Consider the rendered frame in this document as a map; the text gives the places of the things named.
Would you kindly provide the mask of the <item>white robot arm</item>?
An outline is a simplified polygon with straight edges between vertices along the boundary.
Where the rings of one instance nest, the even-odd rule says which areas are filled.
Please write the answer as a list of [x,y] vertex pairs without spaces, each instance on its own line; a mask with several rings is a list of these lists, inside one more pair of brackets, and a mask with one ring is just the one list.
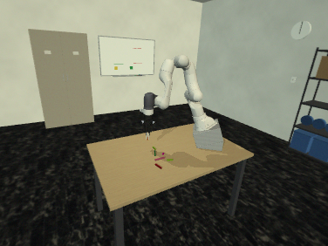
[[[186,67],[188,68],[186,69]],[[157,106],[162,110],[169,107],[174,68],[182,68],[184,71],[184,79],[187,86],[184,96],[193,115],[195,131],[209,130],[211,127],[216,125],[217,122],[214,121],[213,118],[207,116],[203,111],[202,104],[200,102],[203,95],[198,85],[195,65],[193,62],[188,60],[186,55],[177,55],[172,59],[165,59],[159,74],[161,82],[165,85],[163,97],[155,95],[152,92],[147,92],[144,96],[144,107],[141,108],[142,110],[140,109],[140,111],[145,115],[152,115],[154,114],[154,106]]]

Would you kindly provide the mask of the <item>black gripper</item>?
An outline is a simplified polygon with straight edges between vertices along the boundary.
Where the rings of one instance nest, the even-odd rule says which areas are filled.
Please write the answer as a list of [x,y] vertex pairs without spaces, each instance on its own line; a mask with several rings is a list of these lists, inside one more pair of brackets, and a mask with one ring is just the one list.
[[[144,127],[144,122],[146,124],[146,129]],[[153,122],[152,128],[150,130],[150,124]],[[147,136],[147,125],[148,125],[148,139],[149,139],[149,135],[153,130],[155,121],[153,121],[153,115],[145,115],[144,114],[144,120],[141,121],[142,127],[143,127],[143,131],[146,132],[146,136]],[[145,130],[144,130],[145,129]]]

